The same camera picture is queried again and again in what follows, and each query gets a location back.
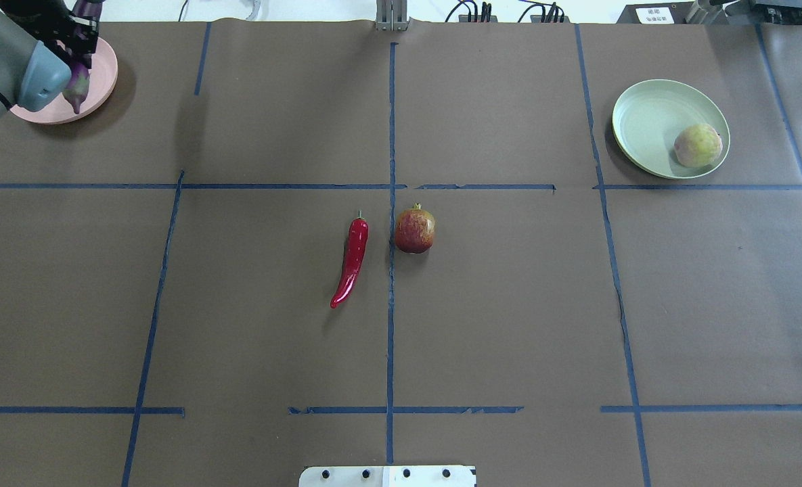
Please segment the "green plate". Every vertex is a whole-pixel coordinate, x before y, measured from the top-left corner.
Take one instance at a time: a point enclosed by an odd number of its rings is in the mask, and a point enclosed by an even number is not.
[[[636,166],[668,179],[709,175],[728,155],[728,123],[716,104],[694,87],[672,80],[646,80],[620,95],[611,114],[615,139]],[[723,139],[723,151],[712,164],[680,166],[674,139],[691,124],[710,124]]]

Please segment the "white label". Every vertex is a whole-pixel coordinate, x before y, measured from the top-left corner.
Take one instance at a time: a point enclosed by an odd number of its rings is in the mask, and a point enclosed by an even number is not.
[[[674,24],[669,7],[649,7],[636,9],[638,22],[642,24]]]

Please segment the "metal bracket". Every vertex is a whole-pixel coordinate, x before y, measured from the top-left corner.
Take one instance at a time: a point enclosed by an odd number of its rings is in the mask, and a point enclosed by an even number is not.
[[[298,487],[475,487],[476,468],[465,465],[311,467]]]
[[[407,0],[376,0],[376,30],[407,30]]]

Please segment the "purple eggplant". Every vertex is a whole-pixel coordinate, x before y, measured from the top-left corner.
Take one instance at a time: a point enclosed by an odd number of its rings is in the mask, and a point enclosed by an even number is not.
[[[88,68],[78,59],[70,60],[70,82],[64,87],[64,99],[70,102],[73,113],[78,115],[82,103],[88,98],[89,80]]]

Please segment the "brown table surface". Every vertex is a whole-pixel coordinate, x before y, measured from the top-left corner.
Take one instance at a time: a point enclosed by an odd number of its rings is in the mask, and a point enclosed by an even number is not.
[[[802,486],[802,27],[102,34],[103,107],[0,121],[0,486]],[[725,114],[712,175],[620,152],[651,78]]]

